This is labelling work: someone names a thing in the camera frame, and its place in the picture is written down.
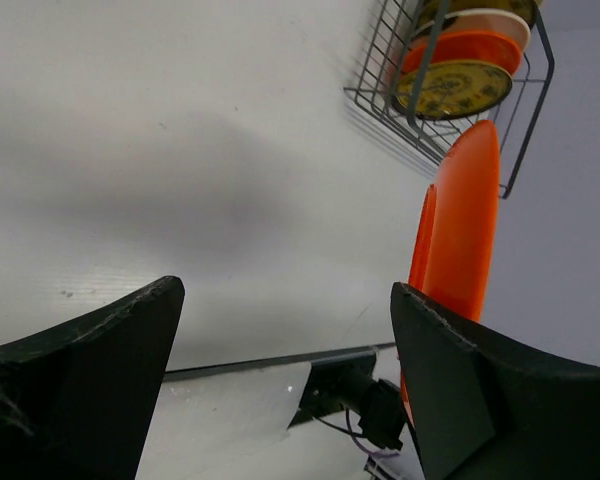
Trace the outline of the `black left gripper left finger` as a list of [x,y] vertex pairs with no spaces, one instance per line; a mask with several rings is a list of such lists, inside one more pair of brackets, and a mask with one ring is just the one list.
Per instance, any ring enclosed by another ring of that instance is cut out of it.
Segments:
[[0,345],[0,479],[132,479],[184,303],[165,276]]

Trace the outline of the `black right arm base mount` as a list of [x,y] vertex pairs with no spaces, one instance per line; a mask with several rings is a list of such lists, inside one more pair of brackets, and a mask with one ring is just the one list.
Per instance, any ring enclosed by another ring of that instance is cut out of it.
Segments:
[[352,439],[367,440],[380,449],[398,451],[403,428],[408,424],[401,391],[390,381],[373,378],[374,351],[315,360],[290,425],[310,421],[323,423],[329,415],[343,412],[358,417],[355,428],[339,430]]

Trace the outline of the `orange plate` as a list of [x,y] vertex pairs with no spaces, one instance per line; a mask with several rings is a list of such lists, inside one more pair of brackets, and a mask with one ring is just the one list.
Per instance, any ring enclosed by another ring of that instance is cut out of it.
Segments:
[[498,133],[481,120],[445,155],[424,198],[407,284],[480,321],[499,204]]
[[510,37],[485,30],[443,33],[433,46],[432,64],[477,60],[494,64],[513,74],[522,59],[521,48]]

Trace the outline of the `cream plate with black spot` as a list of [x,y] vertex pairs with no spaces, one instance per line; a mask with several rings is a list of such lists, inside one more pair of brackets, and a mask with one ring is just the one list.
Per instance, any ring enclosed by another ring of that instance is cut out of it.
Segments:
[[497,8],[473,8],[448,14],[442,33],[481,30],[507,36],[524,51],[531,40],[528,23],[519,15]]

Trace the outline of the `yellow patterned dark plate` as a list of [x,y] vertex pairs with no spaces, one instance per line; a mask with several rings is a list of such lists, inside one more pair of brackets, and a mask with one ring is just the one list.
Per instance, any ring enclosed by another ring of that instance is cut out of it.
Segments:
[[429,66],[421,89],[414,93],[416,71],[405,74],[391,97],[392,107],[424,120],[456,120],[478,115],[500,104],[513,86],[511,75],[494,64],[477,60],[440,62]]

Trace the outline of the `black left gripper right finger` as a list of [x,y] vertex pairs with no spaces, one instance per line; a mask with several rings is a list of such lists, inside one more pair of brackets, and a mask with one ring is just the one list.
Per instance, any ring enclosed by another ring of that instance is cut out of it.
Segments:
[[391,321],[429,479],[600,479],[600,367],[395,283]]

